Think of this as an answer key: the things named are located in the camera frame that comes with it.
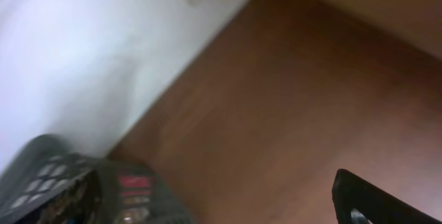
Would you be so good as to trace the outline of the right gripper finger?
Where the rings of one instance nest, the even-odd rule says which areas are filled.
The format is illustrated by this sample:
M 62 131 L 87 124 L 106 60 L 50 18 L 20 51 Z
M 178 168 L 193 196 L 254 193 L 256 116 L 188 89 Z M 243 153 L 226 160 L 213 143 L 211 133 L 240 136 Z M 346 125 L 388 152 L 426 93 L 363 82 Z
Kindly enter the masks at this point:
M 339 169 L 332 186 L 338 224 L 441 224 L 346 169 Z

